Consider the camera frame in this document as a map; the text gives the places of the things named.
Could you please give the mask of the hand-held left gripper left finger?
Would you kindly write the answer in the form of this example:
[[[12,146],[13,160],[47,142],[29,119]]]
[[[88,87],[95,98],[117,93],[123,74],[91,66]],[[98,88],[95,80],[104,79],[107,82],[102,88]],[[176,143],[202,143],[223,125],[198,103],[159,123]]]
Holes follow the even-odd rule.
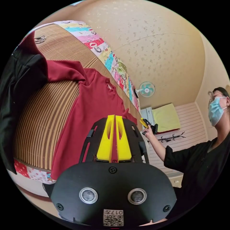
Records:
[[[115,115],[108,115],[97,152],[97,160],[111,160]]]

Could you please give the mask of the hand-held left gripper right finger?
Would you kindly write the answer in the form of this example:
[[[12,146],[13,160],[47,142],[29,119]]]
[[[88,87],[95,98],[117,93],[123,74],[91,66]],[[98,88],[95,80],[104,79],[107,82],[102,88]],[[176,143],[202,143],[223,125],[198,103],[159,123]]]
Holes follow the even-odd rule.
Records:
[[[118,160],[131,160],[131,151],[122,116],[115,116]]]

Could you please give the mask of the person's right hand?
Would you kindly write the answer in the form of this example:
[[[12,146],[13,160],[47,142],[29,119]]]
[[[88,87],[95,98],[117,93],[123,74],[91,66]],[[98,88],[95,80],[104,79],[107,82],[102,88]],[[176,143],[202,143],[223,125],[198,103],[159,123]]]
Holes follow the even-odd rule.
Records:
[[[145,128],[145,129],[143,130],[143,135],[144,135],[149,141],[151,141],[151,140],[154,138],[154,134],[153,134],[153,131],[152,131],[151,127]]]

